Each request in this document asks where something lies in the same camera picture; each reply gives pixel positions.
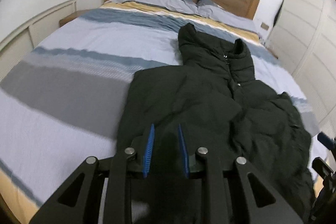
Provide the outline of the black puffer jacket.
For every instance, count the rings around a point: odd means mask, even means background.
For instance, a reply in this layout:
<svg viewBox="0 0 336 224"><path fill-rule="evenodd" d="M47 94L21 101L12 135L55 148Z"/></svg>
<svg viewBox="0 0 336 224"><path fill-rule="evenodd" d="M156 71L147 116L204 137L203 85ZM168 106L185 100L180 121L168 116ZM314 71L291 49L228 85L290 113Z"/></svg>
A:
<svg viewBox="0 0 336 224"><path fill-rule="evenodd" d="M223 168L245 157L307 221L314 200L311 136L288 94L255 78L242 40L229 42L187 24L178 32L183 63L138 71L117 134L122 151L155 127L151 195L140 223L198 223L197 196L182 171L177 134L193 152L206 147Z"/></svg>

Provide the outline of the striped bed duvet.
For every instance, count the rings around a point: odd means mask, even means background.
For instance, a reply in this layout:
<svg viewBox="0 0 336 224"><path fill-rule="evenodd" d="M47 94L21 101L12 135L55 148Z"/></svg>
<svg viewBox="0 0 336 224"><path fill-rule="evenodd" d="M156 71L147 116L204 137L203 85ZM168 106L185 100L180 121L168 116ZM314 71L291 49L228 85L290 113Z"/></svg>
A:
<svg viewBox="0 0 336 224"><path fill-rule="evenodd" d="M134 1L108 2L50 34L1 80L1 201L17 222L31 223L86 158L119 152L117 132L134 74L182 65L178 32L187 24L246 43L255 78L288 94L309 133L302 92L254 32ZM185 178L202 223L201 181ZM150 172L131 180L131 223L148 215L148 203L137 195L150 196L152 181Z"/></svg>

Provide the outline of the white wardrobe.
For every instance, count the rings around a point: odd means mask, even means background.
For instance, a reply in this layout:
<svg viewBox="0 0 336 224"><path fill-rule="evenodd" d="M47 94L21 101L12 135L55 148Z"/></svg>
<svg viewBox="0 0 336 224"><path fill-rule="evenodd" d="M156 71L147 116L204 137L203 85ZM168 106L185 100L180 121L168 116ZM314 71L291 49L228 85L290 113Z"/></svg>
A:
<svg viewBox="0 0 336 224"><path fill-rule="evenodd" d="M284 0L270 48L313 108L321 131L335 136L335 0Z"/></svg>

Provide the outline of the wooden nightstand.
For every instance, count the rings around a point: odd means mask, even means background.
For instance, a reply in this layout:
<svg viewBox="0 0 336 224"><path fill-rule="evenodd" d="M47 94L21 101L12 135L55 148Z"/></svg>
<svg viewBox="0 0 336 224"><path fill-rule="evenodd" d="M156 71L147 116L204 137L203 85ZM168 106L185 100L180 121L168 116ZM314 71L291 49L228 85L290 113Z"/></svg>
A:
<svg viewBox="0 0 336 224"><path fill-rule="evenodd" d="M60 19L59 20L59 27L62 27L64 26L65 24L71 22L72 20L78 18L79 16L85 14L86 12L88 12L89 10L79 10L79 11L76 11L68 16L66 16L65 18L63 19Z"/></svg>

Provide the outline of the right light blue pillow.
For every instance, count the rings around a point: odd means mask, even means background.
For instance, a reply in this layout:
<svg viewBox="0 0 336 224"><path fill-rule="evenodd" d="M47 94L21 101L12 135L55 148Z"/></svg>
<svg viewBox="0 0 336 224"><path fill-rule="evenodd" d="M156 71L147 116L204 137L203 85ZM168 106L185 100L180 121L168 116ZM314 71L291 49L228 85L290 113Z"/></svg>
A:
<svg viewBox="0 0 336 224"><path fill-rule="evenodd" d="M257 33L257 29L253 20L237 16L223 9L221 6L217 5L211 0L198 0L197 7L199 15L204 18L209 18L231 27L254 32L255 34Z"/></svg>

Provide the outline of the white wall panel cabinet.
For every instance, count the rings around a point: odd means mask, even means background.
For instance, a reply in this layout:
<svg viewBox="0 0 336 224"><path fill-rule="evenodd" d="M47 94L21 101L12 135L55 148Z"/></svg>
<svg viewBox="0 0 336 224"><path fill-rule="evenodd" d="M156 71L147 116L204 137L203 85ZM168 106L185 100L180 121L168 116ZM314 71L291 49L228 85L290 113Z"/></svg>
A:
<svg viewBox="0 0 336 224"><path fill-rule="evenodd" d="M77 11L76 3L77 0L69 0L41 12L1 41L1 79L43 39L56 31L60 20Z"/></svg>

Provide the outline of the right wall socket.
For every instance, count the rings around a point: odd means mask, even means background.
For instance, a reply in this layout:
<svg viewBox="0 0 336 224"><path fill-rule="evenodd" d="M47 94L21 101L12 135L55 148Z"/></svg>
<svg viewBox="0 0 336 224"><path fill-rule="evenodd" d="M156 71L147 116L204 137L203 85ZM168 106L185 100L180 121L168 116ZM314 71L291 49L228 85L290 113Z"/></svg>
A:
<svg viewBox="0 0 336 224"><path fill-rule="evenodd" d="M260 27L261 27L263 30L266 30L266 31L269 30L269 26L268 26L266 23L264 23L264 22L261 23Z"/></svg>

